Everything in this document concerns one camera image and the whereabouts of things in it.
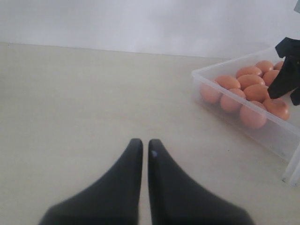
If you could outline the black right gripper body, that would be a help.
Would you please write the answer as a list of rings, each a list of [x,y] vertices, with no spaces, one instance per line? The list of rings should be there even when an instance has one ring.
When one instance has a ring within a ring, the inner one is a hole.
[[[285,37],[276,46],[275,50],[280,58],[287,56],[300,56],[300,40]]]

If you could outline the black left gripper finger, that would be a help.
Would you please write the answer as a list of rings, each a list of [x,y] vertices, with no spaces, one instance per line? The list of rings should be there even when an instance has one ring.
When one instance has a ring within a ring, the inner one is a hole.
[[[268,88],[270,98],[280,98],[300,87],[300,58],[285,58],[279,74]]]
[[[137,225],[143,143],[134,138],[115,164],[80,193],[52,206],[41,225]]]
[[[154,225],[252,225],[246,210],[192,179],[159,139],[148,145],[148,188]]]
[[[290,99],[293,105],[300,105],[300,88],[296,88],[291,92]]]

